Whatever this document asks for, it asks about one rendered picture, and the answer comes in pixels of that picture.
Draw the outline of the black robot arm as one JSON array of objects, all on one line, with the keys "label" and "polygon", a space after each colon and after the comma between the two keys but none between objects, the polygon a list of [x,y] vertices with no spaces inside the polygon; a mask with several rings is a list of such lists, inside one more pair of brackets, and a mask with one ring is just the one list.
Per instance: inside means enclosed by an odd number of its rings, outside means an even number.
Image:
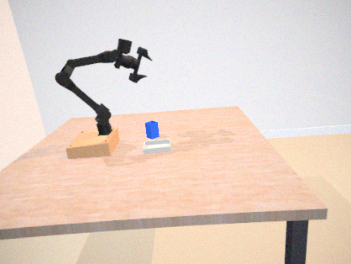
[{"label": "black robot arm", "polygon": [[[123,66],[129,69],[130,56],[123,55],[128,54],[131,51],[132,41],[118,39],[118,46],[115,50],[106,50],[97,55],[92,55],[88,57],[82,57],[78,59],[69,59],[64,67],[59,73],[55,75],[55,80],[62,87],[71,90],[79,99],[86,103],[93,111],[97,114],[95,121],[97,121],[97,128],[99,135],[110,135],[113,132],[112,126],[109,122],[112,114],[110,109],[104,104],[97,104],[92,99],[90,99],[78,86],[71,80],[71,75],[76,67],[86,66],[95,63],[112,63],[115,65],[116,69],[120,69]],[[98,136],[99,136],[98,135]]]}]

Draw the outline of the blue square cup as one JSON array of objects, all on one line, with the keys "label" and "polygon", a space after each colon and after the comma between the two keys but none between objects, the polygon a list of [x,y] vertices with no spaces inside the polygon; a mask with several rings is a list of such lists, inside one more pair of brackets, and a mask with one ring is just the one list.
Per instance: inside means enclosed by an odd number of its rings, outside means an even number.
[{"label": "blue square cup", "polygon": [[154,139],[160,137],[158,122],[149,121],[145,123],[146,136],[147,138]]}]

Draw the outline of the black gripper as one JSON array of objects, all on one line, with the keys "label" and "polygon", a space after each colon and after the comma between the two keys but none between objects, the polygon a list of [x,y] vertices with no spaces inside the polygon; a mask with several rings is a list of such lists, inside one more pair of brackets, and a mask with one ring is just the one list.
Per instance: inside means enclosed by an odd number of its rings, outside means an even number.
[{"label": "black gripper", "polygon": [[138,74],[138,71],[139,71],[139,66],[140,66],[140,62],[141,62],[141,59],[142,59],[142,56],[150,61],[152,61],[150,58],[149,58],[149,55],[148,55],[148,50],[143,48],[143,47],[139,47],[138,50],[137,50],[137,53],[139,54],[138,56],[138,59],[136,58],[133,58],[130,56],[130,65],[129,69],[133,69],[134,70],[134,74],[133,73],[130,73],[130,76],[129,76],[129,80],[131,82],[135,82],[135,83],[138,83],[140,79],[143,79],[145,77],[147,77],[146,75],[139,75]]}]

